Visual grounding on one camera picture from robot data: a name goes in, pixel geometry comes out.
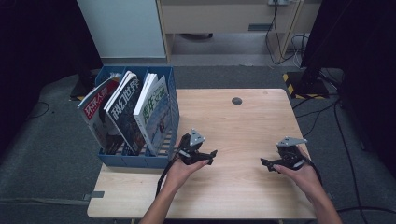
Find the black cable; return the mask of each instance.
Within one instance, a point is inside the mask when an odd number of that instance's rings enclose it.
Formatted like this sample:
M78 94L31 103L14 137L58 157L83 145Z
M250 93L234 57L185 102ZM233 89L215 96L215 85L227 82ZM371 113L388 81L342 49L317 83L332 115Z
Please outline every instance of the black cable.
M300 116L296 116L296 118L299 119L299 118L302 118L302 117L305 117L305 116L308 116L308 115L311 115L311 114L321 113L321 112L323 112L323 111L329 109L330 107L332 107L332 106L333 106L334 104L336 104L339 100L340 100L340 99L336 100L335 102L333 102L333 103L331 103L330 105L324 107L323 109L316 110L316 111L312 111L312 112L309 112L309 113L307 113L307 114L303 114L303 115L300 115Z
M303 39L301 40L301 57L303 58L303 55L304 55L304 52L303 52L303 49L304 49L304 44L305 44L305 33L303 33Z
M391 210L388 208L372 207L372 206L360 206L360 207L337 209L337 212L343 213L343 212L350 212L350 211L354 211L354 210L379 211L379 212L387 212L387 213L396 214L396 211L394 211L394 210Z
M70 199L52 199L52 198L12 198L0 199L0 204L16 203L39 203L39 204L57 204L57 205L88 205L90 202Z
M157 184L157 191L155 192L155 197L157 197L157 195L160 193L161 190L161 186L163 185L163 179L165 178L166 174L168 173L169 169L171 169L172 165L175 163L175 161L178 159L178 152L180 151L177 150L177 152L175 153L174 157L172 160L170 160L168 162L168 164L166 165L165 169L163 169L163 173L161 174L160 179L158 180L158 184Z
M279 35L278 35L278 33L277 33L277 30L276 30L276 13L277 13L277 6L278 6L278 3L277 3L277 0L275 0L275 1L274 1L274 17L273 17L273 19L272 19L272 21L271 21L271 27L274 27L275 34L276 34L277 45L278 45L278 47L279 47L280 57L281 57L281 59L283 59L284 61L282 61L282 62L280 62L280 63L276 63L276 62L274 61L274 59L272 58L271 50L270 50L270 48L268 47L268 32L265 34L265 46L266 46L267 49L268 49L268 52L269 52L269 54L270 54L271 61L272 61L274 64L279 65L279 64L282 64L283 62L287 61L288 59L292 58L294 55L289 56L289 58L284 58L284 57L282 56L282 54L281 54Z
M303 103L305 103L305 102L307 102L307 101L309 101L309 100L311 100L311 99L314 99L314 98L305 98L303 101L301 101L300 103L298 103L297 105L295 105L292 109L295 109L297 106L299 106L299 105L302 105Z
M321 70L319 70L319 74L318 76L327 81L328 83L330 83L337 91L340 88L340 83L338 81L336 81L334 78L329 78L327 77Z
M314 124L312 125L311 130L309 130L308 133L303 134L303 138L306 138L309 134L312 133L312 131L313 131L314 128L315 128L315 125L317 124L317 120L318 120L319 115L320 115L321 112L322 112L322 111L318 112L317 117L315 118L315 121L314 121Z
M336 83L338 86L340 86L341 83L342 83L342 81L338 81L337 78L335 78L335 77L329 72L329 69L326 68L326 70L327 70L327 75L328 75L329 77L327 77L327 76L324 74L324 72L322 72L321 70L320 70L319 72L320 72L323 76L325 76L327 79L329 79L330 82Z
M352 159L351 159L351 156L350 156L350 153L349 153L349 149L347 147L347 141L346 141L346 139L344 137L344 133L343 133L343 130L341 129L340 121L339 121L338 116L337 116L337 104L338 104L338 102L339 102L339 100L334 104L334 110L333 110L334 116L335 116L335 121L337 123L338 130L339 130L339 132L341 134L341 138L343 140L343 144L344 144L344 147L346 149L346 154L347 154L347 158L348 158L348 161L349 161L350 170L352 172L352 180L353 180L353 183L354 183L354 189L355 189L356 198L358 200L358 207L359 207L358 210L361 212L361 217L363 218L364 223L367 224L368 222L367 222L366 216L364 215L364 213L363 213L363 211L361 209L361 196L359 194L358 182L357 182L356 176L355 176L355 168L353 167L353 162L352 162Z
M41 116L43 116L43 115L47 114L47 112L49 112L49 110L50 110L50 105L49 105L49 104L47 104L46 102L42 102L42 101L37 102L37 104L46 105L46 106L47 106L46 111L44 111L43 113L41 113L41 114L39 114L39 115L36 115L36 116L29 116L29 117L26 118L26 120L28 120L28 119L37 119L37 118L40 118Z
M303 158L304 158L304 161L305 161L308 165L310 165L310 166L312 166L312 168L314 168L315 173L317 173L317 177L318 177L318 180L319 180L319 182L320 182L320 185L323 186L323 182L322 182L321 175L320 175L320 171L319 171L318 167L317 167L309 158L307 158L306 156L303 156Z
M296 50L295 49L286 49L286 52L293 52L293 54L295 54Z
M295 50L297 50L297 48L296 48L296 46L295 46L295 44L294 44L294 38L295 38L295 37L302 37L302 38L303 38L303 39L301 40L301 47L298 49L298 50L300 50L301 53L303 54L303 50L305 50L305 47L304 47L305 39L309 39L309 37L306 36L306 35L294 35L294 36L291 38L291 44L293 45L294 52L295 52Z
M325 46L325 44L327 44L327 42L329 41L331 34L333 32L333 30L336 28L336 25L338 24L338 22L341 20L341 18L343 17L344 13L347 11L347 9L349 8L350 4L352 3L352 0L349 0L349 2L346 4L346 6L344 7L344 9L342 10L342 12L339 14L338 18L336 19L335 23L332 25L332 27L330 29L327 29L328 32L326 34L326 36L323 38L323 40L321 41L321 43L319 44L319 46L317 46L314 50L314 52L312 53L312 56L310 59L307 59L308 62L306 64L312 64L312 60L317 60L320 56L320 51L323 50L323 46Z

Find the power cable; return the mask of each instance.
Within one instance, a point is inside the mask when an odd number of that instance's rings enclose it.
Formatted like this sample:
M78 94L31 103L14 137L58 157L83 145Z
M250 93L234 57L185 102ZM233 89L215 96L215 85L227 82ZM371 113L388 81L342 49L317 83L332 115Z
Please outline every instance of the power cable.
M46 198L13 198L0 199L0 203L39 203L39 204L55 204L55 205L88 205L90 202L82 200L68 200L68 199L46 199Z
M275 0L275 1L274 1L274 17L273 17L273 19L272 19L272 21L271 21L271 26L270 26L270 27L271 27L271 28L274 27L275 34L276 34L276 40L277 40L277 46L278 46L278 48L279 48L279 53L280 53L280 52L281 52L281 49L280 49L280 40L279 40L279 35L278 35L278 33L277 33L277 30L276 30L276 13L277 13L277 6L278 6L278 2L277 2L277 0ZM290 59L290 58L292 58L292 57L294 56L294 54L293 54L293 55L289 56L289 58L284 58L284 57L282 56L282 54L280 54L281 59L283 59L284 61L282 61L282 62L280 62L280 63L276 63L276 62L274 61L273 57L272 57L271 50L270 50L270 48L269 48L269 46L268 46L268 32L265 34L265 46L266 46L267 49L268 49L268 52L269 52L269 54L270 54L270 58L271 58L271 61L273 62L273 64L276 64L276 65L282 64L283 62L287 61L288 59Z
M330 83L330 85L332 85L332 87L336 91L338 91L338 89L340 88L340 84L338 83L338 81L334 80L333 78L327 77L321 70L319 70L319 77Z
M303 39L302 39L302 41L301 41L301 47L299 48L299 49L297 49L296 48L296 46L295 46L295 44L294 44L294 38L295 37L298 37L298 36L301 36ZM303 69L302 67L301 67L301 63L300 63L300 61L298 60L298 52L300 51L301 53L301 55L303 55L303 53L304 53L304 50L305 50L305 47L304 47L304 39L305 38L308 38L307 36L305 36L305 35L295 35L294 37L292 37L291 38L291 44L293 45L293 49L294 49L294 57L293 57L293 63L294 63L294 65L296 65L296 67L298 67L298 68L300 68L300 69Z
M338 103L338 101L336 102L336 104L334 104L334 110L333 110L335 121L337 123L338 131L341 134L341 138L343 140L344 148L346 150L346 155L347 155L347 158L348 158L348 161L349 161L349 167L350 167L350 170L352 172L352 180L353 180L353 184L354 184L356 198L358 200L358 207L359 207L358 210L361 213L361 217L363 218L364 223L368 224L366 216L364 215L364 213L363 213L363 211L361 209L361 196L360 196L360 193L359 193L358 182L357 182L356 176L355 176L355 168L353 167L353 162L352 162L352 159L351 159L351 156L350 156L350 153L349 153L349 149L347 147L347 141L346 141L346 139L344 137L344 133L343 133L343 130L341 129L340 121L339 121L338 116L337 116L337 103Z
M344 73L344 72L343 72L343 75L341 76L341 80L337 80L337 78L335 78L335 77L332 75L332 73L329 71L328 68L325 68L325 69L326 69L326 71L327 71L327 75L331 78L332 82L337 83L338 85L341 85L341 84L343 83L344 77L345 77L345 73Z
M40 118L41 116L43 116L43 115L47 114L47 112L49 112L49 110L50 110L50 105L49 104L47 104L46 102L42 102L42 101L37 102L37 104L45 105L46 106L46 110L43 113L39 114L39 115L29 116L29 117L26 118L26 120Z
M360 207L350 207L350 208L343 208L338 209L338 213L349 212L354 210L366 210L366 211L379 211L379 212L387 212L396 215L396 211L388 209L388 208L380 208L380 207L372 207L372 206L360 206Z
M309 113L304 114L304 115L296 116L296 118L298 119L298 118L302 118L302 117L305 117L305 116L308 116L308 115L311 115L311 114L318 113L317 116L315 117L315 121L314 121L314 124L312 125L312 128L308 131L308 133L303 134L303 137L306 137L307 135L309 135L310 133L312 133L312 131L314 130L314 128L315 128L315 126L316 126L316 124L317 124L317 121L318 121L318 118L319 118L320 113L323 112L323 111L325 111L325 110L328 110L328 109L331 108L333 105L337 104L338 101L340 101L340 98L338 98L335 102L332 102L330 105L324 107L323 109L320 109L320 110L317 110L317 111L313 111L313 112L309 112Z
M338 93L330 93L330 94L326 94L326 95L338 95ZM309 100L316 99L319 96L324 96L324 95L323 94L316 94L316 95L310 96L308 98L305 98L303 101L301 101L297 105L294 105L292 109L297 108L298 106L302 105L303 103L305 103L305 102L307 102Z
M175 152L175 155L173 157L172 160L170 160L168 162L168 164L166 165L165 169L163 169L163 173L160 176L160 179L158 180L157 183L157 190L155 192L155 197L158 196L158 194L161 191L161 186L163 185L163 179L165 178L166 174L168 173L168 171L171 169L172 165L175 163L175 161L178 159L178 152L180 151L180 148L177 149L177 151Z

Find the hand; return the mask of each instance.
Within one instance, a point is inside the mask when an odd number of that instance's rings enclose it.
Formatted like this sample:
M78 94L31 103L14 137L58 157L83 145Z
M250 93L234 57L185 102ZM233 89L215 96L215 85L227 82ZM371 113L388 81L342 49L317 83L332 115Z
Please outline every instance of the hand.
M208 162L198 161L194 164L186 165L181 159L177 159L169 169L163 187L178 190L192 173L207 165Z
M309 158L300 146L297 146L297 148L304 156ZM282 165L274 165L274 168L281 174L290 177L300 188L300 190L305 193L309 201L311 201L311 197L317 195L318 193L323 193L320 190L322 189L322 186L318 180L317 173L312 166L304 164L303 167L297 171L293 171Z

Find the book spine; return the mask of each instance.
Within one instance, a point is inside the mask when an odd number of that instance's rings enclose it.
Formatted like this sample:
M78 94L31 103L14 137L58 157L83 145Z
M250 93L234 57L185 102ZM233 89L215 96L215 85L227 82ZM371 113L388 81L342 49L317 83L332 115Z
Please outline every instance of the book spine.
M146 125L144 124L145 121L144 121L143 116L134 115L134 120L136 120L137 126L139 127L140 132L142 133L143 138L144 138L145 141L146 141L146 147L147 147L148 150L151 152L151 150L153 150L154 147L153 147L153 145L151 144L151 139L149 139L149 135L148 135L148 132L147 132L147 130L146 130Z
M84 105L80 105L78 110L84 121L87 123L96 141L100 147L106 149L106 129L103 127L102 121L100 120L99 110L108 95L117 88L118 82L114 80L108 80L99 88L91 92L91 95L84 99Z
M131 146L128 139L126 138L126 136L124 135L124 133L122 132L122 130L120 129L119 125L117 124L117 122L113 119L112 116L108 115L108 117L110 118L111 122L113 122L114 126L116 126L117 130L119 131L120 135L122 136L122 138L124 139L125 144L128 146L128 150L130 152L132 152L133 155L138 155L138 153L134 150L134 146Z

